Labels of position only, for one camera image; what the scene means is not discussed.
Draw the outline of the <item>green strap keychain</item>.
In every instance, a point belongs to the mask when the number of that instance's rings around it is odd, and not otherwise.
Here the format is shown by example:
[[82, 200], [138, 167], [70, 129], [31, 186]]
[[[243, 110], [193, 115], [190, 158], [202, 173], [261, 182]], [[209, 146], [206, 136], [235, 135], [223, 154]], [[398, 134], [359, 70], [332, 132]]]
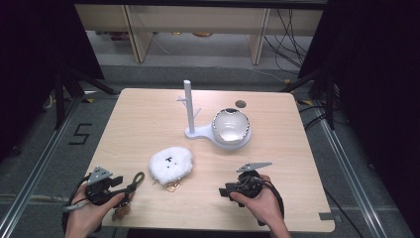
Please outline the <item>green strap keychain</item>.
[[[138, 186], [141, 184], [144, 178], [145, 173], [139, 172], [134, 176], [132, 182], [129, 185], [138, 188]], [[112, 215], [113, 221], [122, 220], [130, 212], [130, 202], [135, 192], [136, 190], [131, 194], [124, 193], [124, 198], [114, 208], [114, 213]]]

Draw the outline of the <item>light wooden shelf unit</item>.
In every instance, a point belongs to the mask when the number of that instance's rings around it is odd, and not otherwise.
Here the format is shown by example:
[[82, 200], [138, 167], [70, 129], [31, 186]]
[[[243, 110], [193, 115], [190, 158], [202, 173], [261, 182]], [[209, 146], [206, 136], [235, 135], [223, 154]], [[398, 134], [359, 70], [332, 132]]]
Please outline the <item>light wooden shelf unit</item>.
[[311, 37], [320, 22], [320, 10], [286, 7], [223, 8], [77, 4], [76, 12], [87, 31], [126, 32], [135, 61], [145, 60], [154, 32], [237, 34], [248, 37], [251, 61], [258, 64], [263, 37]]

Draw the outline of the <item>aluminium floor rail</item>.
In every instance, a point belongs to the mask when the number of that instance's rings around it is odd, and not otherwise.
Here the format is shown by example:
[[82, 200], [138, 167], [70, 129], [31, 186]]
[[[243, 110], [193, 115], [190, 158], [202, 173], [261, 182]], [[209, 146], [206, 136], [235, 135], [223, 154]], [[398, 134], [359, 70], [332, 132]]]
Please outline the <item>aluminium floor rail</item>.
[[320, 121], [323, 131], [335, 154], [338, 164], [343, 171], [344, 177], [349, 185], [353, 197], [360, 209], [360, 212], [367, 224], [373, 238], [388, 238], [379, 215], [373, 207], [368, 195], [359, 180], [336, 132], [331, 128], [331, 123], [326, 118]]
[[55, 152], [58, 144], [60, 143], [63, 137], [63, 134], [65, 133], [67, 126], [71, 120], [71, 117], [74, 114], [74, 111], [78, 107], [80, 102], [81, 102], [80, 98], [75, 98], [75, 99], [72, 99], [71, 102], [69, 103], [64, 113], [63, 121], [53, 131], [51, 138], [49, 139], [42, 154], [38, 158], [31, 173], [27, 177], [23, 187], [20, 189], [19, 193], [16, 195], [16, 198], [11, 204], [6, 215], [1, 219], [0, 238], [9, 238], [11, 234], [13, 233], [16, 225], [18, 224], [30, 200], [31, 195], [33, 194], [35, 188], [38, 186], [45, 170], [47, 169], [53, 157], [53, 153]]

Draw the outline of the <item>white pearly bowl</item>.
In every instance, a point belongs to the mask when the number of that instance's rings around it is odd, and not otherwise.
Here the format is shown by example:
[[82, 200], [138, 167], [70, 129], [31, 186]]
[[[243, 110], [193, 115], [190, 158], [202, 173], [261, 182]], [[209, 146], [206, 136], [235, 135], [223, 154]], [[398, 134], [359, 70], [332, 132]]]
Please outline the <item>white pearly bowl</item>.
[[220, 110], [212, 121], [215, 139], [225, 145], [236, 145], [245, 140], [250, 132], [250, 121], [246, 114], [235, 108]]

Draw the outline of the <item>person's right hand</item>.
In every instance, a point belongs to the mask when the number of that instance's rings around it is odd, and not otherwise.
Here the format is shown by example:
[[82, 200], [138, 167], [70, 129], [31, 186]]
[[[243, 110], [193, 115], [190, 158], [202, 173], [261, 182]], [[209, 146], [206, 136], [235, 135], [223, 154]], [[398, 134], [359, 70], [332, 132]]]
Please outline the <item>person's right hand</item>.
[[254, 198], [246, 197], [238, 192], [232, 192], [231, 197], [243, 204], [257, 220], [267, 225], [271, 231], [285, 228], [277, 199], [266, 186]]

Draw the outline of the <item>black metal stand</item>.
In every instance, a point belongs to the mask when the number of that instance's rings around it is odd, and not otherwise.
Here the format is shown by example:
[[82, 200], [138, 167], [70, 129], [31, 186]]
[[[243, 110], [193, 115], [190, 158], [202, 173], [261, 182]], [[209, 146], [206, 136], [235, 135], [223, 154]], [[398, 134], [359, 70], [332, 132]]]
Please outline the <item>black metal stand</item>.
[[99, 82], [94, 77], [69, 66], [61, 66], [56, 72], [54, 80], [55, 92], [55, 107], [56, 107], [56, 123], [55, 128], [58, 129], [65, 120], [65, 106], [64, 106], [64, 93], [66, 89], [71, 98], [80, 99], [85, 93], [79, 83], [85, 81], [88, 84], [98, 88], [99, 90], [110, 94], [117, 95], [119, 91]]
[[308, 95], [311, 99], [320, 99], [325, 97], [325, 119], [331, 130], [335, 129], [333, 120], [334, 111], [334, 97], [335, 97], [335, 82], [332, 72], [326, 67], [321, 66], [313, 72], [298, 78], [294, 83], [287, 85], [280, 89], [280, 92], [291, 92], [292, 90], [312, 81], [312, 86], [309, 89]]

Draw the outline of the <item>white fluffy pouch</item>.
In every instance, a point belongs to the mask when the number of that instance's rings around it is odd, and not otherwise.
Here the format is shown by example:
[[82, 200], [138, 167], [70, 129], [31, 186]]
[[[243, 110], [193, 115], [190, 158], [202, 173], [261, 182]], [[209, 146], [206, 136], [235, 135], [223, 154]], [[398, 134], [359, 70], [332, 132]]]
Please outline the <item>white fluffy pouch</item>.
[[155, 153], [149, 162], [149, 172], [154, 182], [165, 185], [168, 192], [175, 192], [192, 168], [193, 155], [183, 147], [163, 149]]

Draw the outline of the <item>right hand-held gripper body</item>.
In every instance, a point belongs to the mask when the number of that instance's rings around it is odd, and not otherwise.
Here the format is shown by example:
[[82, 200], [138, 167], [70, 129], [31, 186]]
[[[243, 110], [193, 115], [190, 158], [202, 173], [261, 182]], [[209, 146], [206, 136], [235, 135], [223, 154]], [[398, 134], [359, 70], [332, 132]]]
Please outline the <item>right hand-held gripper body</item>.
[[236, 184], [238, 185], [238, 190], [230, 190], [230, 192], [237, 192], [246, 197], [254, 198], [261, 193], [261, 190], [264, 186], [268, 184], [263, 181], [260, 174], [257, 172], [257, 169], [270, 166], [270, 162], [265, 163], [247, 163], [237, 169], [239, 173], [238, 180]]

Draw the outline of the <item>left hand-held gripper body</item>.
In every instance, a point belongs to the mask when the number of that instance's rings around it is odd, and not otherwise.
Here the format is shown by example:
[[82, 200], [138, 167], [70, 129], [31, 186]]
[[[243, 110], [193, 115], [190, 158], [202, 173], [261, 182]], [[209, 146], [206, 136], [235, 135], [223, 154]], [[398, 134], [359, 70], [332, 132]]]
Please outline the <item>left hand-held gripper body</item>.
[[109, 190], [111, 185], [112, 173], [96, 167], [87, 179], [85, 195], [88, 200], [95, 205], [102, 205], [108, 202], [113, 196]]

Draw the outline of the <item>white key stand with tray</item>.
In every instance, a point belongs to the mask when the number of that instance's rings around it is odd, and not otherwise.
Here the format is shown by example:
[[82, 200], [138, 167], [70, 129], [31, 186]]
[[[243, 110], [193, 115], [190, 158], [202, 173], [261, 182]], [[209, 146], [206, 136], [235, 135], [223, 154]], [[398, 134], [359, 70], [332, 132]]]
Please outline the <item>white key stand with tray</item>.
[[251, 140], [252, 137], [252, 129], [250, 124], [250, 132], [248, 136], [245, 138], [245, 140], [239, 144], [236, 145], [225, 145], [220, 142], [218, 142], [212, 132], [212, 121], [206, 126], [198, 127], [195, 125], [195, 117], [198, 115], [200, 110], [194, 111], [193, 109], [193, 98], [192, 98], [192, 89], [191, 89], [191, 82], [187, 79], [183, 81], [183, 90], [184, 90], [184, 96], [178, 97], [177, 101], [180, 101], [183, 103], [183, 105], [186, 108], [187, 113], [187, 123], [188, 127], [184, 131], [184, 135], [187, 139], [194, 140], [194, 139], [206, 139], [210, 142], [212, 142], [217, 147], [228, 150], [228, 151], [234, 151], [239, 150], [241, 148], [244, 148]]

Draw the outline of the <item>person's left hand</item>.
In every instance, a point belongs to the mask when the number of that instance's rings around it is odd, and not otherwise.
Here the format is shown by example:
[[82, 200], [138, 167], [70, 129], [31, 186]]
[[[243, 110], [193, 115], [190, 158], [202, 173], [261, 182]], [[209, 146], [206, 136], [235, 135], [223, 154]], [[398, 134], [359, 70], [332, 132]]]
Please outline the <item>person's left hand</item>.
[[66, 224], [67, 230], [85, 230], [93, 233], [101, 224], [106, 214], [114, 208], [124, 194], [117, 194], [102, 205], [87, 203], [81, 208], [71, 211]]

